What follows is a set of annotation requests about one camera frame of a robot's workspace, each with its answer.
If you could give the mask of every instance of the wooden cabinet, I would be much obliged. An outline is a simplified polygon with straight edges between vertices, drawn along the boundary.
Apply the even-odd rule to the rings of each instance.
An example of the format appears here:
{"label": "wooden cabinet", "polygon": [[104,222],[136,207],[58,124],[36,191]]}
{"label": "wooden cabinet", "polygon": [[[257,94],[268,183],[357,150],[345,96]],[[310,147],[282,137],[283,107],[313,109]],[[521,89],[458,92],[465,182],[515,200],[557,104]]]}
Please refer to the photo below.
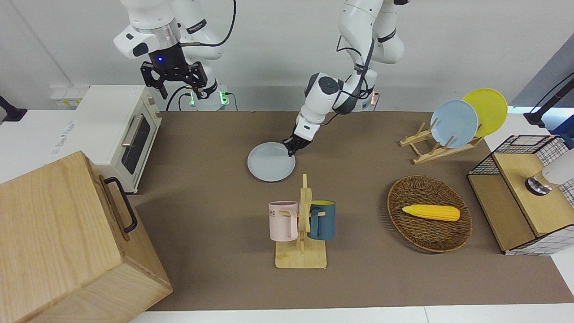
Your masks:
{"label": "wooden cabinet", "polygon": [[558,189],[537,196],[525,186],[525,180],[544,167],[537,155],[494,153],[492,158],[499,175],[468,179],[501,250],[550,254],[569,248],[574,208]]}
{"label": "wooden cabinet", "polygon": [[0,184],[0,322],[128,322],[170,294],[133,217],[81,152]]}

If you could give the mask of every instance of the white plate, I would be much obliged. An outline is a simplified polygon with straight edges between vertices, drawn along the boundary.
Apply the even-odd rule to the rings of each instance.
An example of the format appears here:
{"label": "white plate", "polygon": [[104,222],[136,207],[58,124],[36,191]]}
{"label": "white plate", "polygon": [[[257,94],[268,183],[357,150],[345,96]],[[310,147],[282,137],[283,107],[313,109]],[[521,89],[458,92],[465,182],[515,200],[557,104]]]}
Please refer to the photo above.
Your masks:
{"label": "white plate", "polygon": [[447,148],[458,148],[468,144],[478,128],[478,116],[474,108],[462,100],[450,100],[439,106],[430,118],[430,124],[437,119],[430,130],[433,138],[445,146],[452,136],[455,138]]}
{"label": "white plate", "polygon": [[247,167],[258,179],[276,182],[291,175],[295,169],[295,156],[289,157],[283,144],[263,143],[249,153]]}

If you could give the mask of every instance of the woven tray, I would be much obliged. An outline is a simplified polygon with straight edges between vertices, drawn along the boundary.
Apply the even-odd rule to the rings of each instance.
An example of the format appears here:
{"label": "woven tray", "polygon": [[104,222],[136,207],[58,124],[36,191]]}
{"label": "woven tray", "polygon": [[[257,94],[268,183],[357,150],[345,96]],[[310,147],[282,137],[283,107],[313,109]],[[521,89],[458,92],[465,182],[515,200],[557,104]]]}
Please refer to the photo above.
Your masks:
{"label": "woven tray", "polygon": [[[412,204],[454,206],[460,210],[455,222],[412,216],[402,211]],[[391,188],[387,208],[399,233],[419,248],[432,252],[453,251],[470,238],[472,219],[467,205],[448,185],[428,176],[413,175],[398,180]]]}

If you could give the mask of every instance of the mug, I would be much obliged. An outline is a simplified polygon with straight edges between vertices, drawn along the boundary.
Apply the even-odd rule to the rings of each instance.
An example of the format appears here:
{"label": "mug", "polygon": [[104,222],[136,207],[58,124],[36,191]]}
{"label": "mug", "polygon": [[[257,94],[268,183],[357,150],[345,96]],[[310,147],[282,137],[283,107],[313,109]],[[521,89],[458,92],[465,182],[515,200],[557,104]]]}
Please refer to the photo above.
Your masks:
{"label": "mug", "polygon": [[298,236],[297,211],[293,201],[269,203],[269,235],[273,241],[293,241]]}
{"label": "mug", "polygon": [[311,231],[307,236],[315,240],[335,237],[335,203],[326,200],[311,201]]}

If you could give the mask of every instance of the green indicator light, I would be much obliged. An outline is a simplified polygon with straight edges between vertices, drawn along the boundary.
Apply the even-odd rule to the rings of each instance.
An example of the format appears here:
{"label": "green indicator light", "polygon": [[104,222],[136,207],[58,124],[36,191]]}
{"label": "green indicator light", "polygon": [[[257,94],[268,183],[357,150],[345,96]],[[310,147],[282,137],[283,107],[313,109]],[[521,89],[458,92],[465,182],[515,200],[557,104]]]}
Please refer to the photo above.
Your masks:
{"label": "green indicator light", "polygon": [[220,92],[219,96],[221,97],[221,104],[223,105],[227,104],[227,95],[223,92]]}

